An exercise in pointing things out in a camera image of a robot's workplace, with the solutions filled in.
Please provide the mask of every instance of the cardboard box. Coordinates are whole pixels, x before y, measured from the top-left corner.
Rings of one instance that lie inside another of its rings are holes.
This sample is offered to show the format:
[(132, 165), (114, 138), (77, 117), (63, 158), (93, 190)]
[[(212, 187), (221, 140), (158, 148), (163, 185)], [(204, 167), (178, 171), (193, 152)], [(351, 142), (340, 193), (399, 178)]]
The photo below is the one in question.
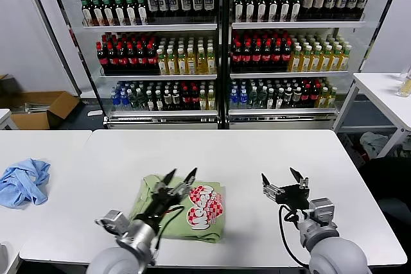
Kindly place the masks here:
[(49, 130), (58, 126), (77, 106), (80, 100), (66, 91), (20, 92), (0, 98), (1, 108), (19, 108), (25, 103), (50, 105), (46, 112), (12, 114), (20, 130)]

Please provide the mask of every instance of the blue cloth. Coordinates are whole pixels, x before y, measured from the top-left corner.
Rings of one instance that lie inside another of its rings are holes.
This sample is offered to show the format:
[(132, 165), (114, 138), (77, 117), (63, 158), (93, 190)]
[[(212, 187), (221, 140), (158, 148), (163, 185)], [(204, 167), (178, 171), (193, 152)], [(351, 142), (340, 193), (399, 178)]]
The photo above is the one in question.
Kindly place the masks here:
[(37, 187), (49, 178), (50, 164), (31, 158), (6, 169), (0, 178), (0, 205), (18, 207), (25, 199), (35, 205), (47, 201), (47, 196)]

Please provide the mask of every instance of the white table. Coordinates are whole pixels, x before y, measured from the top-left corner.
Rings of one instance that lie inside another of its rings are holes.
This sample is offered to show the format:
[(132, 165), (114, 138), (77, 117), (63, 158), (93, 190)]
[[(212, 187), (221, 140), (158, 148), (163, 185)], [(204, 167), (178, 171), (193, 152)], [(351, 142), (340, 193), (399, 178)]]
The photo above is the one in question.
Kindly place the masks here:
[(384, 157), (411, 132), (411, 96), (402, 98), (396, 95), (401, 84), (402, 80), (396, 73), (354, 73), (354, 82), (334, 122), (334, 132), (338, 133), (360, 90), (397, 127), (377, 156)]
[[(50, 200), (62, 184), (64, 174), (70, 175), (69, 163), (85, 146), (91, 131), (0, 131), (0, 173), (13, 163), (27, 158), (44, 160), (51, 164), (46, 184)], [(14, 273), (19, 262), (19, 250), (28, 236), (51, 216), (58, 215), (49, 207), (49, 201), (34, 206), (26, 203), (23, 209), (0, 206), (0, 243), (8, 252), (5, 273)]]
[[(310, 178), (310, 199), (337, 207), (341, 235), (357, 243), (370, 265), (403, 264), (407, 257), (345, 149), (331, 130), (98, 130), (77, 168), (48, 201), (55, 215), (28, 238), (20, 256), (29, 261), (88, 264), (115, 246), (94, 223), (110, 209), (129, 214), (142, 177), (174, 167), (186, 176), (225, 187), (225, 229), (217, 244), (165, 239), (158, 266), (296, 267), (281, 241), (278, 208), (262, 193), (261, 172), (273, 184), (295, 183), (292, 166)], [(292, 251), (308, 262), (292, 223)]]
[(0, 130), (5, 130), (7, 128), (11, 130), (18, 130), (19, 128), (14, 124), (14, 122), (11, 120), (10, 109), (3, 109), (0, 108)]

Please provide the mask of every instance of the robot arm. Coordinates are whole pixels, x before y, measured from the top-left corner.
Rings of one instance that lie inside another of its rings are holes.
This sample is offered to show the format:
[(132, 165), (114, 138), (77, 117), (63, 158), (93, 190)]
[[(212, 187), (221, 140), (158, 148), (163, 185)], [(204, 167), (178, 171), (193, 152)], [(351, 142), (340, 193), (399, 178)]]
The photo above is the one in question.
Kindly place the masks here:
[[(263, 177), (263, 193), (278, 203), (280, 231), (287, 252), (311, 274), (371, 274), (367, 258), (355, 243), (340, 237), (337, 226), (332, 222), (335, 206), (328, 198), (308, 201), (310, 190), (308, 178), (290, 168), (298, 184), (277, 187)], [(282, 210), (288, 214), (285, 221), (291, 221), (300, 232), (301, 245), (310, 255), (310, 264), (299, 261), (290, 251), (284, 236)]]
[[(147, 265), (155, 264), (162, 231), (184, 210), (183, 206), (174, 206), (188, 196), (197, 171), (194, 168), (183, 182), (174, 188), (169, 188), (168, 184), (175, 170), (156, 184), (152, 193), (152, 202), (143, 213), (138, 214), (131, 221), (117, 210), (111, 210), (104, 218), (96, 220), (98, 225), (116, 236), (119, 247), (100, 252), (87, 268), (87, 274), (142, 274)], [(179, 212), (160, 231), (160, 222), (164, 215), (174, 210)], [(156, 237), (157, 244), (152, 253), (151, 246)]]

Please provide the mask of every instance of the folded shirt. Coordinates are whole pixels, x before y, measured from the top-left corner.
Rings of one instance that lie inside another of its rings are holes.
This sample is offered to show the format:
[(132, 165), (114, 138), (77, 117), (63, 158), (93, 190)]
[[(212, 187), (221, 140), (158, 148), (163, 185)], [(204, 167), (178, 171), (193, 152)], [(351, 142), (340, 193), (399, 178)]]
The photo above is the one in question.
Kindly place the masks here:
[[(154, 187), (162, 177), (149, 175), (143, 178), (137, 200), (132, 208), (130, 219), (144, 212), (152, 201)], [(175, 187), (182, 178), (175, 177), (169, 187)], [(168, 224), (164, 237), (218, 242), (222, 236), (225, 211), (222, 188), (218, 182), (194, 182), (189, 196), (181, 202), (184, 210)], [(177, 211), (167, 213), (161, 225), (164, 226)]]
[(37, 187), (49, 178), (50, 164), (31, 158), (11, 165), (0, 178), (0, 205), (18, 207), (24, 200), (35, 205), (47, 201), (47, 196)]

